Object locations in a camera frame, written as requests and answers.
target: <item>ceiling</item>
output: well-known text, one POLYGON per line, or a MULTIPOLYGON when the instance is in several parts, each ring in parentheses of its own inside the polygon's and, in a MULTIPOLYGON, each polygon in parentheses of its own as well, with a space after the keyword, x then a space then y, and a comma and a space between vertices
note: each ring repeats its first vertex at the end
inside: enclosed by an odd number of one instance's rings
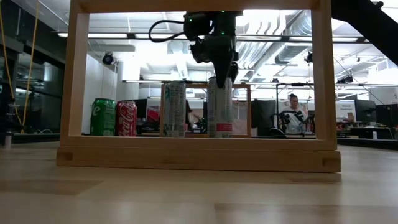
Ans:
MULTIPOLYGON (((35 12, 33 0, 13 0, 31 14, 35 12)), ((57 32, 67 32, 69 1, 67 0, 40 0, 39 19, 52 27, 57 32)), ((398 3, 394 0, 384 1, 384 11, 393 19, 398 21, 398 3)), ((238 34, 280 34, 286 24, 294 18, 299 11, 251 11, 237 20, 238 34)), ((90 32, 143 32, 148 33, 149 27, 156 21, 170 19, 182 21, 185 12, 150 12, 150 13, 119 13, 119 14, 92 14, 90 15, 90 32)), ((154 33, 178 33, 183 32, 180 24, 159 24, 153 31, 154 33)), ((333 21, 333 35, 360 36, 358 31, 347 23, 333 21)), ((187 41, 176 40, 187 46, 187 41)), ((206 72, 212 72, 213 66, 208 63, 197 64, 189 51, 176 54, 170 47, 170 42, 155 44, 149 40, 91 40, 90 47, 97 55, 103 55, 105 51, 112 47, 120 46, 122 49, 130 49, 134 46, 135 55, 139 58, 141 65, 141 75, 146 79, 154 77, 167 79, 172 70, 181 70, 187 73, 192 71, 203 71, 203 78, 206 72)), ((280 66, 275 65, 272 60, 265 61, 264 56, 271 49, 271 43, 244 43, 238 42, 239 50, 239 75, 242 81, 269 82, 273 78, 278 78, 280 82, 305 82, 312 80, 312 67, 308 67, 304 62, 304 57, 312 49, 310 45, 303 51, 295 55, 289 64, 280 66)), ((334 44, 333 52, 335 57, 335 78, 342 77, 345 70, 354 71, 357 80, 366 82, 369 67, 385 59, 384 55, 371 44, 334 44)))

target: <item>aluminum can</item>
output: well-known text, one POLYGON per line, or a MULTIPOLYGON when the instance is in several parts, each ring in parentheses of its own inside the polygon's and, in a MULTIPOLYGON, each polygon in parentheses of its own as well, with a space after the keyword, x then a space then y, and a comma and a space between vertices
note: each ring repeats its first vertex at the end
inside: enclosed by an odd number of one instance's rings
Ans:
POLYGON ((210 138, 232 137, 232 80, 227 78, 223 88, 211 77, 207 89, 208 134, 210 138))
POLYGON ((136 136, 137 107, 133 101, 116 104, 116 136, 136 136))
POLYGON ((90 119, 90 135, 114 136, 116 104, 114 100, 96 98, 90 119))
POLYGON ((164 89, 163 136, 182 138, 185 136, 185 83, 166 83, 164 89))

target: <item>white can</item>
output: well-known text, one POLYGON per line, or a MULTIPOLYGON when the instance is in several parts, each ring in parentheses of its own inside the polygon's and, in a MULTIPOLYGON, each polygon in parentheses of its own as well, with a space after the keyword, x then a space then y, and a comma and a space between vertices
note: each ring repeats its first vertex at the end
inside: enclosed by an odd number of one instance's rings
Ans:
POLYGON ((207 88, 207 131, 210 138, 232 137, 232 80, 227 78, 223 88, 211 77, 207 88))
POLYGON ((163 136, 185 137, 185 83, 165 84, 163 109, 163 136))

